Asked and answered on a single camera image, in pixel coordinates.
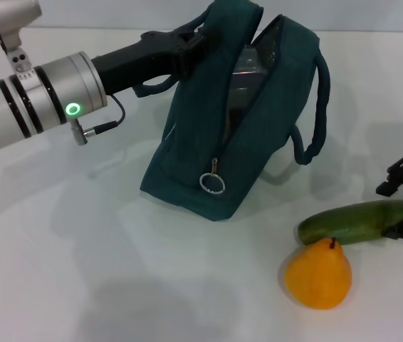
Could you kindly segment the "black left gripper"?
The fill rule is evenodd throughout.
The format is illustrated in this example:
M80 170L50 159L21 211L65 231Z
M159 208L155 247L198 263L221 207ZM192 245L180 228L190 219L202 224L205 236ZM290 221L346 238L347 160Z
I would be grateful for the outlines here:
M220 46L220 34L202 33L199 24L185 24L172 32L148 31L130 46L97 56L92 63L106 95L138 86L158 76L189 77Z

